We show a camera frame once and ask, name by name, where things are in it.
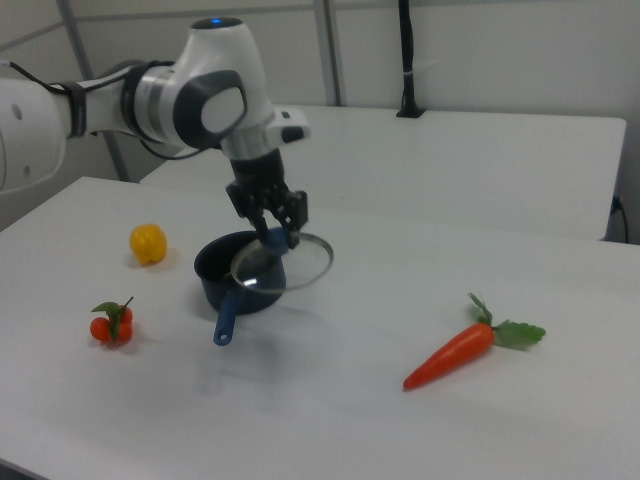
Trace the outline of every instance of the yellow fruit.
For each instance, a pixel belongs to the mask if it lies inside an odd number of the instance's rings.
[[[131,232],[129,246],[142,265],[159,262],[167,254],[167,237],[155,223],[138,225]]]

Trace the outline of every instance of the toy carrot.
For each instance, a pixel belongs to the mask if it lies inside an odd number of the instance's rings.
[[[488,351],[491,345],[524,350],[542,340],[546,333],[543,328],[510,320],[492,327],[493,315],[486,305],[472,293],[469,297],[482,312],[478,323],[453,337],[409,375],[403,384],[405,390],[420,387],[461,367]]]

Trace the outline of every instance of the black cable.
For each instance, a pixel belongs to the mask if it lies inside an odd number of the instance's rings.
[[[629,243],[629,226],[627,225],[627,214],[624,211],[622,202],[620,202],[620,213],[622,214],[622,222],[624,223],[624,243]]]
[[[610,214],[613,215],[618,210],[620,210],[620,214],[622,215],[622,223],[624,224],[624,243],[629,243],[629,225],[627,223],[627,213],[624,210],[622,199],[619,196],[615,196],[611,201]]]
[[[102,83],[96,83],[95,85],[91,85],[90,87],[86,87],[84,89],[84,91],[87,92],[87,93],[93,92],[94,90],[98,90],[99,88],[106,87],[107,85],[111,85],[112,83],[119,82],[120,80],[124,80],[124,77],[126,77],[126,76],[127,76],[127,74],[125,72],[122,75],[118,75],[117,77],[113,77],[113,78],[111,78],[109,80],[105,80]]]
[[[32,82],[36,82],[38,85],[40,85],[41,87],[43,87],[45,90],[47,90],[48,92],[54,93],[56,95],[65,95],[65,96],[69,96],[69,92],[67,92],[66,90],[63,90],[61,88],[55,88],[52,87],[51,85],[43,82],[42,80],[40,80],[39,78],[34,77],[33,75],[31,75],[29,72],[27,72],[24,68],[22,68],[20,65],[18,65],[17,63],[14,62],[9,62],[9,66],[11,68],[13,68],[16,72],[18,72],[20,75],[22,75],[23,77],[28,78],[29,80],[31,80]]]
[[[195,157],[196,155],[198,155],[199,153],[202,153],[204,150],[196,150],[195,152],[191,152],[188,153],[186,155],[182,155],[181,157],[170,157],[168,155],[163,155],[159,152],[156,152],[153,148],[151,148],[149,145],[147,145],[147,142],[145,142],[144,140],[140,140],[140,143],[142,144],[142,146],[144,147],[144,149],[151,153],[152,155],[161,158],[162,160],[184,160],[186,158],[191,158],[191,157]]]

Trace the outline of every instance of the plastic vegetable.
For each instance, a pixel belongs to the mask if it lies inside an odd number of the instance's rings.
[[[156,263],[167,254],[167,237],[155,223],[138,225],[129,236],[129,247],[140,264]]]
[[[405,390],[425,385],[461,367],[485,353],[491,345],[524,350],[542,340],[546,333],[543,328],[510,320],[492,327],[493,315],[486,305],[472,293],[469,297],[481,310],[478,323],[453,337],[409,375],[403,384]]]
[[[133,312],[128,307],[133,297],[124,305],[116,302],[104,302],[91,310],[92,312],[105,312],[109,319],[95,318],[91,322],[90,331],[93,338],[101,342],[128,342],[131,340],[133,328]]]

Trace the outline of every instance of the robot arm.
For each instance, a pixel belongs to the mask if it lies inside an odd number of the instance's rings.
[[[271,104],[258,49],[240,20],[194,23],[175,63],[140,63],[45,88],[0,81],[0,192],[52,176],[66,137],[117,130],[149,143],[221,149],[234,171],[227,192],[237,213],[266,239],[263,214],[270,211],[289,247],[297,244],[307,197],[284,182],[279,147],[307,137],[309,128],[300,111]],[[47,158],[31,165],[34,155]]]

